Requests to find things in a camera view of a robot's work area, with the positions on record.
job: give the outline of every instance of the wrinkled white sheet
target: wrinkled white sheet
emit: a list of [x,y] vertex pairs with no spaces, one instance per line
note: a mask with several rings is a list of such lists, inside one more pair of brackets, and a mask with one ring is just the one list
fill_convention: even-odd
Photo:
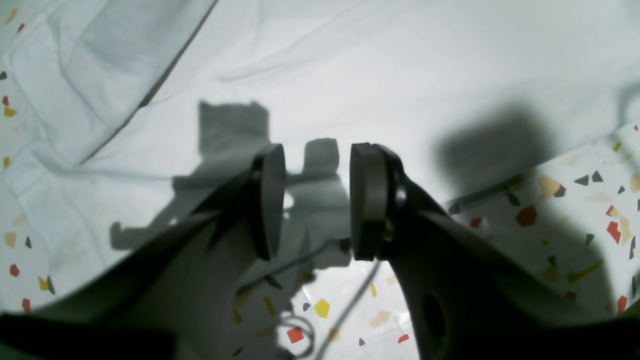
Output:
[[[266,109],[269,138],[284,144],[292,172],[302,168],[305,143],[336,138],[346,189],[351,144],[382,143],[441,202],[609,133],[637,113],[631,106],[620,116],[625,92],[640,80],[640,8],[630,1],[220,0],[154,100],[79,166],[163,69],[165,56],[149,56],[153,46],[136,47],[161,38],[152,25],[171,19],[186,34],[205,1],[184,3],[177,17],[170,0],[155,0],[154,12],[99,2],[124,16],[97,12],[89,0],[57,3],[104,30],[87,26],[69,52],[62,33],[49,31],[41,42],[33,24],[10,49],[6,61],[22,89],[16,106],[25,107],[33,143],[5,179],[48,243],[60,293],[125,254],[111,250],[112,224],[146,226],[171,202],[172,177],[203,166],[202,101],[255,101]],[[148,17],[138,36],[110,31],[131,26],[134,13]],[[43,13],[42,24],[60,14]],[[167,44],[188,37],[169,37],[171,29],[162,33]],[[138,50],[133,61],[127,51]],[[45,56],[54,53],[69,60]],[[90,54],[84,66],[71,66],[83,53]],[[346,208],[335,212],[348,221]]]

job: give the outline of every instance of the white fabric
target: white fabric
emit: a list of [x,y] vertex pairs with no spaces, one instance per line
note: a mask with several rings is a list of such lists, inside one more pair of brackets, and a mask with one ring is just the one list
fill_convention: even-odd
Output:
[[[89,1],[67,3],[74,16],[96,14]],[[114,4],[124,6],[116,13],[129,6]],[[51,16],[47,23],[55,20]],[[106,29],[126,25],[126,17],[108,19],[99,22],[104,37]],[[199,21],[196,15],[176,19],[175,26],[188,22],[184,29]],[[128,56],[99,52],[92,53],[99,59],[76,69],[41,56],[42,70],[34,70],[33,62],[19,65],[17,59],[28,60],[21,54],[50,54],[61,43],[51,32],[42,41],[33,30],[7,60],[24,91],[19,106],[30,104],[35,112],[31,134],[43,140],[16,157],[5,176],[48,241],[56,264],[52,277],[64,283],[56,285],[59,291],[121,256],[109,248],[108,227],[146,225],[173,197],[171,177],[198,166],[200,101],[265,107],[269,137],[285,145],[293,172],[302,167],[307,141],[336,138],[346,189],[351,144],[382,143],[443,202],[634,119],[633,113],[621,119],[618,110],[621,92],[640,80],[639,20],[640,8],[626,0],[220,0],[152,103],[82,167],[76,161],[108,131],[97,129],[96,117],[83,113],[89,107],[74,102],[78,93],[64,90],[68,83],[50,74],[90,74],[93,81],[80,81],[81,94],[91,106],[109,104],[100,111],[109,114],[104,124],[110,131],[136,101],[124,90],[128,81],[93,66],[95,61],[115,61],[147,79],[151,72],[140,75],[139,66],[147,62],[158,69],[160,61],[144,57],[129,66]],[[138,44],[154,36],[151,23],[123,41]],[[75,52],[101,41],[77,42]],[[136,94],[142,84],[133,87]],[[55,101],[42,88],[59,89]],[[113,95],[118,89],[120,95]],[[478,142],[475,133],[493,137]]]

